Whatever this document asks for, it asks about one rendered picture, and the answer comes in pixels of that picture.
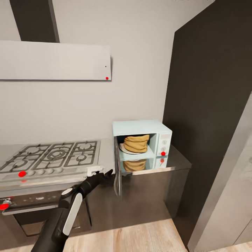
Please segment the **popcorn bag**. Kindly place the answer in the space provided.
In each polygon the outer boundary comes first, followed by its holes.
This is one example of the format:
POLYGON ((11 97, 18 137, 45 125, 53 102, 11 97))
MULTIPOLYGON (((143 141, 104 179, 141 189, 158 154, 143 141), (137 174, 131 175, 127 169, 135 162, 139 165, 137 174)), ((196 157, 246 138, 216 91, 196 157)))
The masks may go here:
POLYGON ((123 135, 124 147, 136 153, 147 151, 147 141, 149 140, 149 134, 136 134, 136 135, 123 135))

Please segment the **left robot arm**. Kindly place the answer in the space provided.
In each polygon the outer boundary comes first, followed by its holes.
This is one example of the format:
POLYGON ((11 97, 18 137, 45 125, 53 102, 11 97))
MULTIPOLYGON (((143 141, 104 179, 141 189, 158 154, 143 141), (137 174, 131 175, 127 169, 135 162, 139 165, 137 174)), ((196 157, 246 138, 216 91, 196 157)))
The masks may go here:
POLYGON ((113 169, 104 173, 97 173, 104 166, 91 166, 87 168, 87 179, 81 184, 73 185, 65 190, 59 199, 51 217, 44 222, 40 236, 33 245, 31 252, 63 252, 82 200, 99 184, 105 184, 113 169))

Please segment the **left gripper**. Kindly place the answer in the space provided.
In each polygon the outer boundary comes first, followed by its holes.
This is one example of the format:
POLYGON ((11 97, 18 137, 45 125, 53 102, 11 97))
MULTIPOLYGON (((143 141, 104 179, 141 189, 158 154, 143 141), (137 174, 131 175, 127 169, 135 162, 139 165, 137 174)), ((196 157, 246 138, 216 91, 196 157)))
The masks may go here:
POLYGON ((109 179, 110 175, 112 174, 113 169, 109 170, 108 172, 104 173, 96 173, 91 177, 87 176, 86 181, 91 186, 91 191, 94 190, 99 184, 105 184, 106 180, 109 179))

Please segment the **microwave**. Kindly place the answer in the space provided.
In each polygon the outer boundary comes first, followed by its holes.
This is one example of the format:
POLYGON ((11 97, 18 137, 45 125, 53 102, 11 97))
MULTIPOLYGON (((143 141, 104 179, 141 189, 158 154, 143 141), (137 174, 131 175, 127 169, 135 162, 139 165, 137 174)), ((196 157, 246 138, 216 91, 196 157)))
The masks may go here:
POLYGON ((153 156, 168 155, 172 131, 156 119, 134 120, 134 121, 113 121, 113 144, 116 177, 114 179, 114 191, 118 201, 122 201, 122 181, 120 160, 136 159, 153 156), (149 134, 147 151, 136 153, 124 147, 123 135, 149 134))

